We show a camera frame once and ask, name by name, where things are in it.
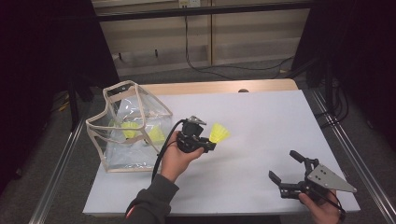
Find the transparent container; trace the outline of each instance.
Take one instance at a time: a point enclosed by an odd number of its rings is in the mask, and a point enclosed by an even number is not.
[[[105,88],[105,110],[86,120],[107,172],[152,171],[171,131],[172,112],[132,81]]]

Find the metal frame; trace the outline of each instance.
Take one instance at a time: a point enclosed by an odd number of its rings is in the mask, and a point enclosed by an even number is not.
[[[85,119],[88,118],[88,113],[92,103],[87,104],[88,105],[86,106],[86,108],[84,108],[85,110],[83,112],[82,118],[79,120],[79,123],[77,124],[74,131],[71,132],[69,135],[66,145],[64,146],[64,151],[62,152],[61,158],[56,164],[49,183],[47,184],[46,189],[44,190],[44,193],[41,196],[40,201],[35,208],[35,211],[33,212],[29,224],[41,224],[44,223],[47,218],[47,214],[50,211],[50,206],[53,202],[53,199],[55,198],[56,192],[64,176],[64,170],[66,169],[67,163],[69,162],[71,155],[73,154],[73,150],[84,126]]]
[[[284,2],[284,3],[266,3],[256,5],[239,5],[226,7],[190,7],[190,8],[172,8],[163,10],[151,10],[128,13],[109,13],[88,17],[62,17],[55,19],[59,22],[100,22],[100,21],[130,21],[167,17],[184,17],[184,16],[200,16],[215,15],[241,12],[258,12],[258,11],[276,11],[303,9],[312,7],[323,7],[341,0],[319,0],[319,1],[300,1],[300,2]]]
[[[326,112],[326,102],[323,95],[318,91],[313,91],[312,94],[314,95],[314,98],[317,101],[320,110],[323,113]],[[343,127],[339,123],[336,123],[336,119],[330,115],[326,115],[326,120],[335,123],[331,125],[332,131],[334,132],[335,136],[343,147],[349,160],[355,167],[357,173],[361,177],[364,185],[370,192],[372,198],[374,199],[385,220],[389,224],[396,223],[396,210],[393,203],[361,158],[358,150],[353,146]]]

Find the shuttlecock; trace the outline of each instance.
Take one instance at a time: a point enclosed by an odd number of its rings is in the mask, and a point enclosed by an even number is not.
[[[152,127],[151,131],[148,133],[148,137],[151,139],[153,143],[161,143],[165,141],[165,136],[163,135],[163,131],[161,131],[160,126],[155,125]]]
[[[228,136],[230,136],[230,132],[228,132],[226,128],[224,128],[219,123],[214,123],[212,127],[212,132],[210,132],[209,135],[209,141],[211,141],[212,143],[219,143]]]
[[[124,128],[124,129],[137,129],[138,127],[139,127],[139,124],[137,124],[136,122],[128,121],[128,122],[123,122],[121,124],[121,128]],[[123,130],[122,132],[126,138],[133,138],[136,135],[135,130]]]

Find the black sleeve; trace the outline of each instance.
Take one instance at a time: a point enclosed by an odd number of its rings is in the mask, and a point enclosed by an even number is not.
[[[162,175],[156,175],[148,189],[140,190],[130,203],[122,223],[163,224],[165,217],[171,212],[169,203],[177,191],[178,187],[174,183]]]

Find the white table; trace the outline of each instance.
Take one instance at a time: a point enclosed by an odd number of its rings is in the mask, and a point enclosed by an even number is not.
[[[306,211],[297,200],[281,199],[268,177],[272,170],[285,183],[304,179],[304,166],[289,156],[291,150],[318,158],[343,176],[301,91],[157,96],[174,113],[174,123],[195,115],[208,124],[201,136],[209,135],[214,122],[231,132],[230,138],[193,161],[179,177],[172,216]],[[151,173],[107,174],[100,166],[83,213],[122,216],[137,192],[149,186],[150,178]],[[352,193],[337,193],[346,211],[360,210]]]

